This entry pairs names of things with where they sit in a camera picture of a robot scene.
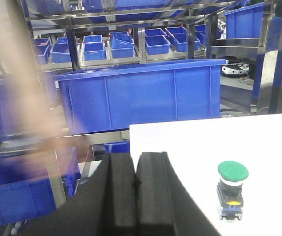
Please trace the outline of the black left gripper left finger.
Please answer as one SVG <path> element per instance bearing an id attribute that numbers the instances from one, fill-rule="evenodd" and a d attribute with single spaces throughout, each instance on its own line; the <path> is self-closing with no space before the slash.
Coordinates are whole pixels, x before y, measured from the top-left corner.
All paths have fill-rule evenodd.
<path id="1" fill-rule="evenodd" d="M 22 236 L 134 236 L 135 171 L 129 153 L 106 153 L 74 197 L 30 220 Z"/>

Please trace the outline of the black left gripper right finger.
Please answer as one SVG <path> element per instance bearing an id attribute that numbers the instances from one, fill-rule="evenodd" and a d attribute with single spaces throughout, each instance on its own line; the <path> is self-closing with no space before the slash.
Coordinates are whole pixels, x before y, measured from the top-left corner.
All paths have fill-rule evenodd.
<path id="1" fill-rule="evenodd" d="M 166 152 L 143 152 L 136 172 L 139 236 L 218 236 L 175 173 Z"/>

